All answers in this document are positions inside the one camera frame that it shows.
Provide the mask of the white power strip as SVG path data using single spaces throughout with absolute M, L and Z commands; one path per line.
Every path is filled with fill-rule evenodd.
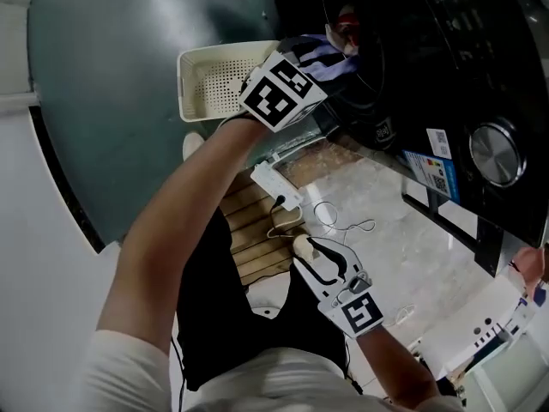
M 250 178 L 287 211 L 296 209 L 304 200 L 299 191 L 267 161 L 255 165 Z

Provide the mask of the striped garment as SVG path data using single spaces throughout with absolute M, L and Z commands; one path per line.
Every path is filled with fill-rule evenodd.
M 322 73 L 305 73 L 317 82 L 332 82 L 340 76 L 353 74 L 358 71 L 361 60 L 358 55 L 347 57 L 336 50 L 324 34 L 307 34 L 299 37 L 299 43 L 322 42 L 325 44 L 325 53 L 318 58 L 297 58 L 299 67 L 311 64 L 314 61 L 323 63 Z

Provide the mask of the person's black trousers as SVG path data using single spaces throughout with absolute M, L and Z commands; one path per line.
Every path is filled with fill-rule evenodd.
M 295 267 L 286 300 L 273 319 L 256 315 L 230 253 L 232 236 L 216 210 L 184 267 L 178 297 L 178 342 L 190 391 L 270 348 L 295 348 L 347 366 L 343 333 L 318 309 Z

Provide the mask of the cream plastic basket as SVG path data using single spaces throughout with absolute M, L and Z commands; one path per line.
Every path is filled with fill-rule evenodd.
M 244 80 L 279 44 L 278 40 L 261 40 L 182 52 L 177 60 L 180 118 L 194 123 L 239 112 Z

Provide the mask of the person's left white shoe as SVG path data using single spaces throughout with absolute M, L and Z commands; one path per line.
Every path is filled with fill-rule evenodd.
M 182 145 L 183 160 L 188 160 L 203 144 L 204 138 L 197 132 L 192 131 L 184 137 Z

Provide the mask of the dark front-load washing machine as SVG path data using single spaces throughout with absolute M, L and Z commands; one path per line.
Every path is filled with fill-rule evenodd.
M 287 37 L 326 36 L 355 7 L 360 67 L 323 86 L 356 142 L 501 187 L 545 181 L 549 89 L 519 0 L 274 1 Z

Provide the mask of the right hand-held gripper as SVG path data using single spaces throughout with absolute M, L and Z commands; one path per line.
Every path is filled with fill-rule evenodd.
M 373 299 L 371 278 L 361 270 L 354 250 L 323 237 L 308 237 L 307 241 L 327 259 L 311 264 L 294 259 L 293 264 L 320 301 L 319 312 L 350 338 L 381 325 L 383 315 Z M 347 279 L 350 267 L 357 273 Z

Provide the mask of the person's white shoe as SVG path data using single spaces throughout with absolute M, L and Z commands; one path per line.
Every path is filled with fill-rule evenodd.
M 182 145 L 183 160 L 188 160 L 203 144 L 204 138 L 197 132 L 192 131 L 184 137 Z
M 309 235 L 302 233 L 293 240 L 293 253 L 296 257 L 301 258 L 308 264 L 312 263 L 317 256 L 315 248 L 308 241 Z

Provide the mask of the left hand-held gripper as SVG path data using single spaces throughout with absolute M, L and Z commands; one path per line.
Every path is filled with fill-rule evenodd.
M 323 63 L 300 66 L 298 60 L 325 53 L 325 44 L 314 41 L 305 36 L 282 40 L 244 80 L 240 106 L 273 132 L 305 118 L 327 99 L 305 74 L 322 73 Z

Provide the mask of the person's left forearm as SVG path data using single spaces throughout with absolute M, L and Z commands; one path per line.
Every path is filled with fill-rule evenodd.
M 184 266 L 249 153 L 267 134 L 255 120 L 231 119 L 161 186 L 124 239 L 98 330 L 169 351 Z

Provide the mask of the person's white t-shirt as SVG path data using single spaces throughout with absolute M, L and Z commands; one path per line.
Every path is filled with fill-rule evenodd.
M 172 412 L 166 354 L 141 339 L 94 332 L 69 412 Z M 330 360 L 272 348 L 204 384 L 187 412 L 464 412 L 450 396 L 414 409 L 360 395 Z

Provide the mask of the person's right white shoe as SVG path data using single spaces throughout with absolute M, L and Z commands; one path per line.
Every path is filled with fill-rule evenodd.
M 293 253 L 296 257 L 301 258 L 308 264 L 312 263 L 317 256 L 315 248 L 308 241 L 309 235 L 302 233 L 293 240 Z

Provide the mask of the wooden slat platform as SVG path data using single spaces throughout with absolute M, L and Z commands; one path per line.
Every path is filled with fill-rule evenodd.
M 242 284 L 248 285 L 287 271 L 292 262 L 293 239 L 302 233 L 332 237 L 347 243 L 358 233 L 369 233 L 374 224 L 338 204 L 335 194 L 348 189 L 361 174 L 373 181 L 381 165 L 372 158 L 325 139 L 277 154 L 267 162 L 302 195 L 303 202 L 287 211 L 251 178 L 239 173 L 223 198 L 220 209 L 232 236 L 231 254 Z

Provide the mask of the person's right forearm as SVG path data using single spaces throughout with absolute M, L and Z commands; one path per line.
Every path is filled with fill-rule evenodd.
M 382 326 L 356 339 L 380 385 L 390 400 L 407 409 L 439 397 L 431 373 Z

